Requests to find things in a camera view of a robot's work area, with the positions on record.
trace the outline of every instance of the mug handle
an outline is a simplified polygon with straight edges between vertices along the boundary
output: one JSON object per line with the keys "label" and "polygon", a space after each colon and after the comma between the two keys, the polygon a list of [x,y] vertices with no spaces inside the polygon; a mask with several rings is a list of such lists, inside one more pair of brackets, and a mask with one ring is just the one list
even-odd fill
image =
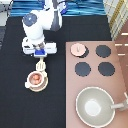
{"label": "mug handle", "polygon": [[27,82],[25,82],[25,87],[30,88],[30,85]]}

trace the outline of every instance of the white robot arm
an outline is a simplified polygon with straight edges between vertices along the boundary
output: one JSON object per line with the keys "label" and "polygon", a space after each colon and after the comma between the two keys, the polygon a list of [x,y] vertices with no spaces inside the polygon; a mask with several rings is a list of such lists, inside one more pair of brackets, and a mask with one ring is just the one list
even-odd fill
{"label": "white robot arm", "polygon": [[62,16],[58,1],[47,1],[49,1],[49,10],[32,10],[23,17],[23,28],[27,36],[22,42],[22,49],[25,54],[36,54],[36,51],[43,49],[45,52],[43,56],[47,56],[47,54],[53,54],[57,51],[56,43],[45,44],[43,30],[58,31],[62,26]]}

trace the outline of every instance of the small cup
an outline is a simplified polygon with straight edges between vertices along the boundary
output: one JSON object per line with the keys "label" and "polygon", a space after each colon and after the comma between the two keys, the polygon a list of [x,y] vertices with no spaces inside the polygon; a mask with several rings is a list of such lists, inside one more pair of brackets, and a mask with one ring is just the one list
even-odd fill
{"label": "small cup", "polygon": [[[40,79],[41,79],[41,82],[39,83],[39,84],[32,84],[32,79],[33,79],[33,76],[34,75],[39,75],[40,76]],[[33,72],[31,72],[29,75],[28,75],[28,77],[27,77],[27,82],[25,83],[25,87],[26,88],[39,88],[40,86],[42,86],[43,85],[43,83],[44,83],[44,74],[43,73],[41,73],[41,72],[39,72],[39,71],[33,71]]]}

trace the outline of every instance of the small pot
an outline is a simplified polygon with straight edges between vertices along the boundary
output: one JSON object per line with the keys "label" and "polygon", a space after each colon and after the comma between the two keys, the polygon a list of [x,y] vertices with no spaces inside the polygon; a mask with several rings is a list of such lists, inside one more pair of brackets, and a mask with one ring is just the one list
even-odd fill
{"label": "small pot", "polygon": [[[39,84],[32,84],[32,78],[34,75],[40,75],[41,82]],[[38,92],[46,88],[48,83],[46,72],[33,71],[27,77],[27,82],[25,82],[25,87],[31,89],[32,91]]]}

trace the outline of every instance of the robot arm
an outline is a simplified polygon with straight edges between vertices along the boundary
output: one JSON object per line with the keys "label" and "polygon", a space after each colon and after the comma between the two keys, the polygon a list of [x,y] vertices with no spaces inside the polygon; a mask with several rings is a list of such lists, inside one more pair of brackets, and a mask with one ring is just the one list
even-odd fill
{"label": "robot arm", "polygon": [[32,50],[32,45],[37,46],[43,43],[45,46],[43,30],[57,31],[62,26],[62,16],[59,11],[57,0],[48,1],[50,5],[48,11],[32,10],[29,14],[23,17],[23,28],[27,36],[27,39],[23,40],[22,43],[23,52],[25,54],[30,54],[34,51],[35,48],[33,47]]}

